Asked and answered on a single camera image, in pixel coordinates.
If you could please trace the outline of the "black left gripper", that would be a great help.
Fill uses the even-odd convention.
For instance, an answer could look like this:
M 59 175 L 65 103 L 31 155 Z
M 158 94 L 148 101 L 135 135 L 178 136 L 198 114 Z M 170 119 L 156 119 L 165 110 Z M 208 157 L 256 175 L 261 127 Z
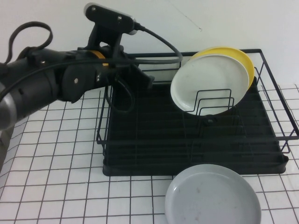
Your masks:
M 113 47 L 106 45 L 100 47 L 100 53 L 105 58 L 112 58 L 114 49 Z M 122 45 L 118 47 L 116 57 L 121 59 L 134 59 L 134 57 L 129 56 L 127 53 L 124 52 L 124 47 Z M 103 63 L 102 65 L 107 68 L 109 67 L 111 69 L 117 69 L 117 71 L 121 72 L 121 77 L 126 81 L 132 79 L 133 81 L 136 81 L 141 88 L 147 90 L 152 89 L 155 78 L 144 73 L 136 64 Z

